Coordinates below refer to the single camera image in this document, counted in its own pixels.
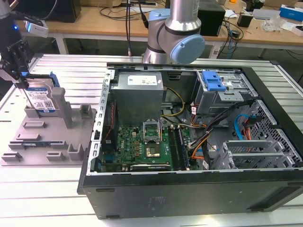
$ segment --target orange wire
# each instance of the orange wire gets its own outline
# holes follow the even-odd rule
[[[244,135],[246,137],[247,140],[251,140],[251,136],[250,136],[250,128],[244,129]]]
[[[192,125],[192,126],[195,126],[195,127],[200,126],[199,124],[195,124],[195,123],[193,122],[194,117],[195,117],[195,116],[193,115],[192,118],[191,118],[191,120],[190,120],[191,125]]]
[[[208,137],[209,137],[209,136],[207,136],[204,140],[202,140],[201,143],[195,148],[195,150],[194,150],[194,152],[193,152],[193,155],[191,156],[192,159],[194,159],[194,158],[201,158],[201,159],[204,159],[204,157],[202,157],[202,156],[201,156],[201,157],[200,157],[200,156],[197,156],[197,157],[196,157],[195,154],[196,154],[198,148],[199,148],[199,147],[208,139]]]

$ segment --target yellow wire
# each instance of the yellow wire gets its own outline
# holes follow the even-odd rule
[[[178,113],[175,113],[175,114],[164,114],[164,115],[161,115],[161,117],[175,117],[175,116],[179,116],[184,111],[185,103],[184,103],[182,97],[174,89],[172,89],[170,87],[167,87],[167,90],[171,90],[173,93],[175,93],[176,96],[179,97],[179,99],[181,99],[182,108],[181,108],[181,110]]]

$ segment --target ram slot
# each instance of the ram slot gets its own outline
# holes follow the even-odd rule
[[[188,158],[186,154],[186,148],[185,144],[183,142],[183,136],[181,129],[175,129],[175,141],[177,144],[177,151],[178,151],[178,159],[181,166],[181,170],[186,170],[186,167],[188,167]]]
[[[168,128],[168,134],[169,134],[169,148],[170,148],[173,170],[181,170],[180,160],[178,157],[177,145],[175,140],[175,132],[173,129]]]

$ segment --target aluminum extrusion table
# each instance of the aluminum extrusion table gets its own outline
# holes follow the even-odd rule
[[[53,71],[72,107],[97,107],[107,62],[137,62],[139,57],[44,55],[33,59],[34,74]],[[194,64],[252,67],[303,131],[303,90],[279,65],[269,61],[200,59]],[[12,87],[0,102],[0,148],[6,151],[25,113],[26,100]],[[270,213],[98,220],[86,196],[77,194],[81,166],[0,166],[1,226],[303,226],[303,195]]]

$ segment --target chip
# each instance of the chip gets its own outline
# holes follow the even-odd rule
[[[158,144],[147,144],[146,157],[160,157],[160,146]]]

